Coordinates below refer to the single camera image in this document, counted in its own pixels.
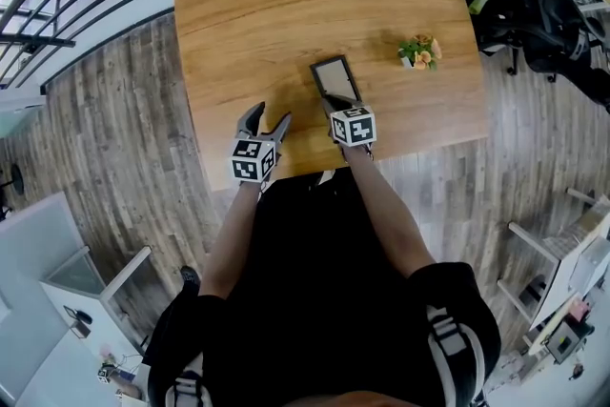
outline sleeve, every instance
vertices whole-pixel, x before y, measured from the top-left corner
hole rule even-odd
[[[425,304],[446,309],[456,323],[474,331],[485,356],[485,378],[498,363],[501,340],[496,320],[480,296],[475,274],[466,263],[435,263],[409,277],[409,286]]]
[[[202,379],[214,405],[227,405],[227,372],[232,355],[228,342],[231,327],[229,304],[224,298],[203,295],[198,298],[197,340],[203,355]]]

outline wooden table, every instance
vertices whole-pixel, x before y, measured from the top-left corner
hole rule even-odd
[[[238,117],[267,102],[262,129],[293,124],[275,177],[343,165],[309,66],[345,54],[376,114],[376,158],[486,135],[485,95],[464,0],[175,0],[189,104],[212,190],[231,185]],[[433,34],[439,69],[404,69],[401,40]]]

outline chair leg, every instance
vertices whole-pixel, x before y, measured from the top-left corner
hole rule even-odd
[[[521,302],[521,300],[515,294],[513,294],[510,287],[506,284],[506,282],[504,280],[498,280],[497,284],[498,284],[499,289],[504,292],[504,294],[508,297],[508,299],[512,302],[512,304],[517,308],[517,310],[521,313],[521,315],[523,315],[523,317],[525,317],[527,319],[528,325],[531,324],[531,322],[532,322],[532,320],[534,320],[534,318],[527,311],[527,307],[525,307],[525,304],[523,302]]]
[[[582,192],[579,192],[578,190],[567,188],[565,189],[565,192],[568,195],[572,195],[573,197],[577,198],[578,200],[582,200],[585,204],[595,205],[597,202],[597,200],[592,196],[586,195]]]
[[[110,300],[121,285],[123,285],[123,283],[125,283],[125,281],[132,275],[132,273],[135,272],[136,268],[140,266],[142,261],[144,261],[150,253],[150,246],[145,246],[142,248],[102,291],[102,293],[99,295],[100,301],[104,302]]]
[[[542,244],[541,241],[538,241],[535,237],[533,237],[531,234],[529,234],[527,231],[525,231],[519,224],[517,224],[515,222],[509,222],[508,229],[510,229],[513,232],[513,234],[516,234],[517,236],[519,236],[523,241],[525,241],[527,244],[529,244],[532,248],[534,248],[536,251],[538,251],[540,254],[542,254],[546,259],[551,261],[553,264],[557,264],[559,262],[559,259],[556,256],[554,256],[553,253],[551,253],[551,251],[548,250],[546,248],[546,246],[544,246]]]
[[[513,66],[506,69],[506,72],[509,75],[515,76],[518,71],[517,71],[517,63],[519,61],[519,48],[513,48]]]

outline floor plank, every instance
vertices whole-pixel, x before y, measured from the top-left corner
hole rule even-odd
[[[377,164],[432,254],[473,265],[510,349],[525,324],[496,281],[525,283],[542,263],[507,224],[556,233],[581,212],[566,187],[610,193],[610,117],[561,77],[552,85],[529,72],[522,59],[518,76],[507,75],[508,52],[481,62],[488,138]],[[179,267],[205,266],[234,194],[211,194],[201,172],[172,15],[62,73],[48,106],[0,142],[0,154],[5,174],[16,162],[25,177],[23,197],[7,191],[16,209],[66,193],[105,279],[152,247],[150,262],[117,297],[142,335],[177,292]]]

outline flower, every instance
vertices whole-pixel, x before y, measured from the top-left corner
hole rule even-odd
[[[437,60],[442,58],[442,51],[440,50],[440,45],[436,39],[432,42],[432,53]]]
[[[426,63],[421,59],[421,54],[416,52],[416,62],[413,64],[413,67],[416,70],[426,70]]]
[[[432,42],[432,36],[428,34],[418,34],[416,40],[420,45],[427,45]]]

